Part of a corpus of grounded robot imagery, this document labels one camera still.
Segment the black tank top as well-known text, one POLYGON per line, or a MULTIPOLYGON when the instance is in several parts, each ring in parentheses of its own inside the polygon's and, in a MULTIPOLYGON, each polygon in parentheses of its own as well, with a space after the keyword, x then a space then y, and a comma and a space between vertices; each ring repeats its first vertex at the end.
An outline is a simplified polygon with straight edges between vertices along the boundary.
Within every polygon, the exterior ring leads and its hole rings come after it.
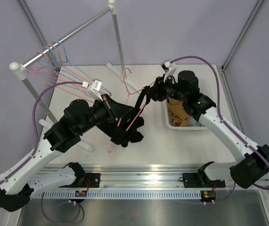
POLYGON ((144 136, 138 132, 138 128, 145 123, 140 114, 145 106, 150 103, 151 98, 147 96, 150 86, 145 86, 136 101, 135 106, 116 122, 104 121, 97 125, 97 128, 104 132, 116 145, 127 147, 128 143, 142 141, 144 136))

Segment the brown tank top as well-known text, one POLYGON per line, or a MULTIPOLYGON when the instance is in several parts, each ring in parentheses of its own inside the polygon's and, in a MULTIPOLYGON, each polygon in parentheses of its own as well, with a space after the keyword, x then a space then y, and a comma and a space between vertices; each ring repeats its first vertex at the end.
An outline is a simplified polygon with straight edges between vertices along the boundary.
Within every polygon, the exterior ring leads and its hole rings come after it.
POLYGON ((183 109, 182 102, 168 98, 167 111, 174 127, 187 127, 189 125, 190 116, 183 109))

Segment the grey tank top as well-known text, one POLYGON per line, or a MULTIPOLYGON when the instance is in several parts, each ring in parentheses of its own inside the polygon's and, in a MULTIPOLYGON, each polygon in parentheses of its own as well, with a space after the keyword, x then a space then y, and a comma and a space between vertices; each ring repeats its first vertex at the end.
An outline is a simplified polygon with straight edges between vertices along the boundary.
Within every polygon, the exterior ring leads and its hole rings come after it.
POLYGON ((193 129, 204 129, 205 126, 196 121, 193 117, 190 117, 188 127, 193 129))

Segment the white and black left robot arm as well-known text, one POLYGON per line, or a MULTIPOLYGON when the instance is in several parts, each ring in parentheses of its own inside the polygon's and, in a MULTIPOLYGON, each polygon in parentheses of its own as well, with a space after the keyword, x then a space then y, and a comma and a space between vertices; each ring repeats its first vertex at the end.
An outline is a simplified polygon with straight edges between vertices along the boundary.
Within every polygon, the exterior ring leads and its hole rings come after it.
POLYGON ((0 174, 0 209, 8 212, 24 207, 35 196, 61 186, 81 187, 86 172, 77 162, 61 170, 38 177, 36 174, 55 158, 81 141, 81 136, 94 127, 108 131, 127 114, 130 106, 114 101, 108 95, 95 100, 93 106, 76 99, 64 110, 61 119, 45 132, 42 140, 14 167, 0 174))

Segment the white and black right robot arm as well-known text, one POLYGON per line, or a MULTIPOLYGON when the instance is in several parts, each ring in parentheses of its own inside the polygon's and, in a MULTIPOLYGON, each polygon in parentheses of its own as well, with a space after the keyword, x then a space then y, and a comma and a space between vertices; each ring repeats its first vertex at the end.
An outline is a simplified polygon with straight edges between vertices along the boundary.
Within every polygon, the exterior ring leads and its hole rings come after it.
POLYGON ((218 104, 200 92, 199 80, 193 71, 181 71, 173 78, 157 77, 153 86, 144 87, 148 99, 180 101, 185 112, 210 130, 231 152, 235 161, 210 161, 198 169, 197 181, 209 186, 216 180, 233 180, 247 189, 269 173, 269 146, 260 146, 246 137, 219 111, 218 104))

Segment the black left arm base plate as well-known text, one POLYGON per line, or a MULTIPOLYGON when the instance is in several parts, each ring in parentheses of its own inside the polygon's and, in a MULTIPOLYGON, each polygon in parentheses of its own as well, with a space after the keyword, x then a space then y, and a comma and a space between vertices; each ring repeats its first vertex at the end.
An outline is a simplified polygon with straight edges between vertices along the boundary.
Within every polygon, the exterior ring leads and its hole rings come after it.
POLYGON ((99 188, 100 186, 100 173, 87 173, 84 181, 79 185, 71 185, 75 188, 86 188, 89 185, 89 188, 99 188))

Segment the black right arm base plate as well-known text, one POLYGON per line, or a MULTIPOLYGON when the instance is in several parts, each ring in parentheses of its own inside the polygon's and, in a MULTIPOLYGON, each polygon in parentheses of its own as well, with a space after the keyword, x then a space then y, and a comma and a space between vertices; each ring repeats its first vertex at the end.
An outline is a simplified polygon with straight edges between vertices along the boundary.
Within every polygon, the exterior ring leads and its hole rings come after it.
POLYGON ((178 178, 179 182, 182 182, 185 188, 225 188, 226 183, 224 180, 205 180, 202 182, 197 173, 183 173, 178 178))

